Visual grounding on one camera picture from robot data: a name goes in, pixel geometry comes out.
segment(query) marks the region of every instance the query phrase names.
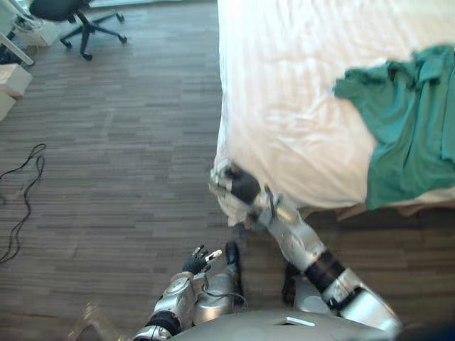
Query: black joint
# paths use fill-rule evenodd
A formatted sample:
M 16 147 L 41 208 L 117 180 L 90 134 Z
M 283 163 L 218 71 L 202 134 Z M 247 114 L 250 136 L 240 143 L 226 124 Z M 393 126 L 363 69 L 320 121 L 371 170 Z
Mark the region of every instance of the black joint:
M 325 251 L 320 257 L 305 271 L 305 275 L 318 289 L 324 292 L 343 272 L 345 268 L 329 252 Z
M 172 336 L 176 336 L 181 331 L 178 318 L 170 311 L 160 311 L 154 315 L 145 326 L 148 327 L 150 325 L 162 327 L 170 332 Z
M 261 186 L 257 180 L 243 170 L 236 173 L 226 173 L 226 175 L 232 179 L 231 193 L 241 201 L 251 205 L 261 192 Z

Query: chair base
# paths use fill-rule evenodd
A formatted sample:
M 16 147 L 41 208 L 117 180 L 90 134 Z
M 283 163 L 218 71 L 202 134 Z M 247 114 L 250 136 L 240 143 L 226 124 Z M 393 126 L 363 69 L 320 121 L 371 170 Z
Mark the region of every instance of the chair base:
M 81 56 L 84 57 L 84 59 L 86 59 L 86 60 L 92 59 L 92 55 L 86 52 L 90 34 L 93 34 L 95 32 L 101 32 L 101 33 L 109 34 L 111 36 L 116 36 L 116 37 L 118 37 L 120 42 L 122 42 L 122 44 L 125 44 L 128 41 L 126 36 L 122 36 L 121 34 L 119 34 L 117 32 L 108 30 L 108 29 L 100 26 L 100 23 L 102 23 L 103 21 L 106 21 L 107 19 L 111 19 L 113 17 L 117 17 L 117 20 L 119 22 L 123 23 L 125 21 L 125 17 L 123 15 L 121 15 L 120 13 L 117 13 L 117 12 L 111 13 L 107 16 L 103 16 L 103 17 L 95 19 L 93 21 L 88 21 L 87 17 L 85 17 L 85 15 L 80 11 L 76 12 L 75 15 L 78 16 L 79 19 L 82 21 L 82 25 L 80 25 L 76 29 L 72 30 L 67 35 L 63 36 L 60 39 L 60 41 L 62 42 L 62 44 L 64 46 L 66 46 L 66 48 L 71 48 L 73 45 L 68 41 L 68 39 L 71 37 L 74 37 L 78 34 L 82 34 L 82 40 L 80 42 L 79 52 L 80 52 Z

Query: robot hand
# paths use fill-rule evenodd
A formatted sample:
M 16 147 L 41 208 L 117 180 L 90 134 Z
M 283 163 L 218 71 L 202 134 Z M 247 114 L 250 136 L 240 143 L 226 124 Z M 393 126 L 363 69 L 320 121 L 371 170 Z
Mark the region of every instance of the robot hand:
M 221 250 L 217 250 L 208 255 L 208 251 L 202 251 L 204 244 L 201 244 L 191 254 L 190 258 L 186 261 L 183 266 L 183 272 L 191 272 L 193 275 L 197 275 L 200 272 L 207 272 L 210 270 L 210 263 L 213 263 L 219 256 L 221 256 Z

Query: robot finger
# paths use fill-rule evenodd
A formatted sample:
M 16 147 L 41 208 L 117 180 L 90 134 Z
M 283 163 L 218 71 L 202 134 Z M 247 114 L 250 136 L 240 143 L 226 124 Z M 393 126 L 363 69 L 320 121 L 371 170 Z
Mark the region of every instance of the robot finger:
M 199 251 L 202 250 L 203 248 L 204 248 L 204 244 L 199 245 L 198 247 L 195 248 L 195 250 L 193 251 L 191 256 L 196 256 L 199 253 Z

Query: mattress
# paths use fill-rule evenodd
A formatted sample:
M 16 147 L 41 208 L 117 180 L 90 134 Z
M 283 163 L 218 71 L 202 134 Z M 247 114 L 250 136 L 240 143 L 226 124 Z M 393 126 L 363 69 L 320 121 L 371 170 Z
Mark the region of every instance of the mattress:
M 346 69 L 455 40 L 453 0 L 218 0 L 226 158 L 299 207 L 365 201 L 376 142 L 332 87 Z M 455 198 L 436 189 L 395 205 Z

